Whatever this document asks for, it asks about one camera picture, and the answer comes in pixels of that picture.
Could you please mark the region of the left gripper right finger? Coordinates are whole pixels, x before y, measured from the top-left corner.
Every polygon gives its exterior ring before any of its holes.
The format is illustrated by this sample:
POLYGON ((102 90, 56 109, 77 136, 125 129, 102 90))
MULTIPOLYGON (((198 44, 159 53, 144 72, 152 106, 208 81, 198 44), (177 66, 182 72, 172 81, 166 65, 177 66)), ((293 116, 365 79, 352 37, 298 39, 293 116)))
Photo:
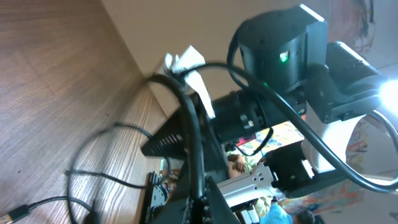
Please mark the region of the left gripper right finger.
POLYGON ((206 178, 205 186, 207 204, 210 208, 211 223, 240 224, 212 177, 206 178))

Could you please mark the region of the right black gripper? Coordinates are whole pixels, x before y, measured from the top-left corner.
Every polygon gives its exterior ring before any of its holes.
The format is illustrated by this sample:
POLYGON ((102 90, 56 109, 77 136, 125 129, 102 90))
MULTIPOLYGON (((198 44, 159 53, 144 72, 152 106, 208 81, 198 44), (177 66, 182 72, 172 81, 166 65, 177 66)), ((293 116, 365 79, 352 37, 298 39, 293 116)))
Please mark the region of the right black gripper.
POLYGON ((271 139, 272 127, 280 122, 277 108, 249 91, 232 91, 212 101, 215 118, 210 119, 197 94, 192 94, 143 145, 142 153, 153 157, 186 160, 194 180, 205 172, 225 171, 237 177, 255 165, 248 153, 235 154, 237 141, 268 129, 253 151, 257 154, 271 139))

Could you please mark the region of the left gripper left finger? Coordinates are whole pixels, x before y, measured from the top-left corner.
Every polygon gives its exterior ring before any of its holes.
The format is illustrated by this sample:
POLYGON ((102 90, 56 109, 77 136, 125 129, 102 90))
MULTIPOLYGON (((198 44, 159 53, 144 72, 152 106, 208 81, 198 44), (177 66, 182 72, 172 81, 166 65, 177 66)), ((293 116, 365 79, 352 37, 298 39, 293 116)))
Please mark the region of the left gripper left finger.
POLYGON ((182 224, 187 201, 190 195, 190 181, 188 175, 182 177, 177 188, 162 207, 152 224, 182 224))

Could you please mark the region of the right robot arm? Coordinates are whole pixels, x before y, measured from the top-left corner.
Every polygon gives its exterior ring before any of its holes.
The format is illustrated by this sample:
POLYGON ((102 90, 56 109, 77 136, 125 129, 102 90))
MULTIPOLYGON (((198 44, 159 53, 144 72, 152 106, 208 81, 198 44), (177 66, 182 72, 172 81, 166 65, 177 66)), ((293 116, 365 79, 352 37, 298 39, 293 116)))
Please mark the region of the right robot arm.
POLYGON ((210 140, 233 141, 290 121, 301 142, 266 156, 269 186, 299 198, 348 179, 375 192, 390 193, 397 181, 372 182, 345 162, 346 142, 364 116, 376 111, 385 78, 342 42, 327 40, 327 24, 305 5, 267 12, 244 21, 231 42, 243 68, 230 60, 230 74, 248 85, 216 100, 215 117, 197 116, 210 140))

